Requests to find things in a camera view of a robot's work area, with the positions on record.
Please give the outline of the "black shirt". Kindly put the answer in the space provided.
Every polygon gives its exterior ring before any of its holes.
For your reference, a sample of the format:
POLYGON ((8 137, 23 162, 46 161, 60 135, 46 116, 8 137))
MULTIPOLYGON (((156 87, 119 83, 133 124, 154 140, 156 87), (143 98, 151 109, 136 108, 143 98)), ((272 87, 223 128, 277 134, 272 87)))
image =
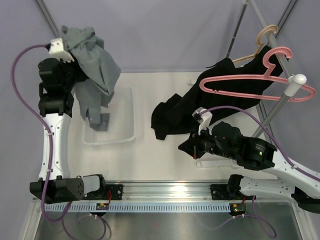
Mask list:
MULTIPOLYGON (((151 115, 151 128, 154 129, 155 138, 163 141, 166 139, 167 135, 189 134, 191 130, 199 125, 192 117, 192 113, 200 107, 209 109, 219 106, 234 106, 246 110, 256 106, 261 100, 206 93, 200 89, 199 83, 201 80, 208 77, 263 74, 266 71, 266 68, 262 63, 262 59, 269 50, 271 50, 269 46, 264 46, 253 60, 242 67, 235 67, 233 61, 230 58, 225 57, 211 66, 211 68, 202 72, 198 76, 196 83, 184 96, 175 93, 166 102, 160 102, 151 115)), ((263 94, 273 82, 266 81, 258 86, 253 86, 251 81, 248 81, 248 83, 248 88, 244 88, 244 82, 234 80, 207 83, 205 86, 210 89, 227 90, 231 92, 263 94)), ((210 124, 237 112, 239 111, 226 108, 214 110, 210 124)))

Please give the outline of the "pink plastic hanger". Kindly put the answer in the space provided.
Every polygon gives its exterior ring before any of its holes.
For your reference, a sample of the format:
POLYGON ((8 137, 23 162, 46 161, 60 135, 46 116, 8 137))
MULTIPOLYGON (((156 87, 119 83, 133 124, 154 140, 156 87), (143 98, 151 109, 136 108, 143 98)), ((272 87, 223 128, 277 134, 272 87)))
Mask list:
POLYGON ((230 81, 244 82, 244 88, 249 87, 248 81, 252 82, 254 87, 257 87, 258 85, 261 85, 265 82, 276 82, 287 85, 287 87, 284 90, 284 95, 289 97, 290 102, 299 103, 312 99, 316 94, 316 89, 306 84, 307 77, 305 75, 296 74, 288 78, 272 75, 272 71, 275 69, 276 64, 270 62, 270 58, 276 54, 282 54, 288 59, 290 59, 293 56, 292 50, 288 47, 278 46, 272 48, 262 58, 262 64, 266 68, 263 74, 233 74, 207 77, 200 81, 199 88, 203 92, 213 95, 221 95, 233 98, 279 101, 279 96, 263 95, 258 93, 235 92, 206 87, 206 84, 209 83, 230 81))

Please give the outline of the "grey shirt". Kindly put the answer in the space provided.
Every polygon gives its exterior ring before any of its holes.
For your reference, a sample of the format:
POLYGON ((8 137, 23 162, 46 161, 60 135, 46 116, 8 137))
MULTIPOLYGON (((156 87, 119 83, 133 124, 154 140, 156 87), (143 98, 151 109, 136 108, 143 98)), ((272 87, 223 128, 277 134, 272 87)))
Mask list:
POLYGON ((91 129, 106 132, 110 114, 101 113, 101 108, 107 108, 111 102, 121 68, 104 49, 104 40, 96 35, 93 27, 63 25, 60 37, 87 76, 85 81, 76 83, 74 87, 80 116, 84 121, 88 120, 91 129))

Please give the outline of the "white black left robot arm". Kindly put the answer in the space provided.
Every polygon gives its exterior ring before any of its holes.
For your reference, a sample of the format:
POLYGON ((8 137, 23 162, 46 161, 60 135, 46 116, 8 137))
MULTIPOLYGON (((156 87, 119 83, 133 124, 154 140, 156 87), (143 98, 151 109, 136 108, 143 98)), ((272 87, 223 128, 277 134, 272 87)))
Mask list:
POLYGON ((71 177, 68 164, 68 135, 72 120, 72 90, 86 75, 76 61, 47 58, 38 64, 39 113, 43 124, 43 158, 38 180, 30 193, 46 204, 100 200, 108 194, 102 174, 71 177))

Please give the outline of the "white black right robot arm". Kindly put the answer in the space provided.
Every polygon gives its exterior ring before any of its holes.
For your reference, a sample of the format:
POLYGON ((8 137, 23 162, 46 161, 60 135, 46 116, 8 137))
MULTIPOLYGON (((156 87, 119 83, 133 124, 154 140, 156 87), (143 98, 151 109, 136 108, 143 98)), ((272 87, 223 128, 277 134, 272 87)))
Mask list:
POLYGON ((258 180, 232 174, 226 186, 228 199, 271 197, 297 202, 301 209, 320 212, 320 174, 288 158, 280 147, 256 137, 243 136, 237 127, 220 122, 212 130, 193 130, 178 146, 195 160, 208 153, 235 161, 246 170, 265 172, 276 180, 258 180))

